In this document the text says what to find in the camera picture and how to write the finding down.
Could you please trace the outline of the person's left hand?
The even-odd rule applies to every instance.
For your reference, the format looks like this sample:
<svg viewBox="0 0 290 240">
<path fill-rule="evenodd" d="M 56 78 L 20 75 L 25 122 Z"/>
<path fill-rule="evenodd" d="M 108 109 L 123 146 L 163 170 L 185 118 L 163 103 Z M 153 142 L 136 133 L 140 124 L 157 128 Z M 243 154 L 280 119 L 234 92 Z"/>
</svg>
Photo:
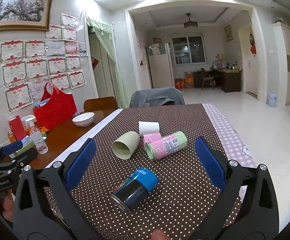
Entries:
<svg viewBox="0 0 290 240">
<path fill-rule="evenodd" d="M 12 190 L 6 191 L 4 199 L 0 200 L 0 207 L 3 208 L 3 217 L 9 222 L 13 222 L 14 199 Z"/>
</svg>

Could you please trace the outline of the person's right thumb tip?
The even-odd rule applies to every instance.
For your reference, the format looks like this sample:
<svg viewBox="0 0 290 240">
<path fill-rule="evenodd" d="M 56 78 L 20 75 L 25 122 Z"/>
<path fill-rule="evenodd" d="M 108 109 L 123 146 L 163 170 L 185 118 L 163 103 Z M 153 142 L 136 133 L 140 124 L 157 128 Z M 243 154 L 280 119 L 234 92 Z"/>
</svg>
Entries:
<svg viewBox="0 0 290 240">
<path fill-rule="evenodd" d="M 162 230 L 155 230 L 151 233 L 150 240 L 170 240 L 170 238 Z"/>
</svg>

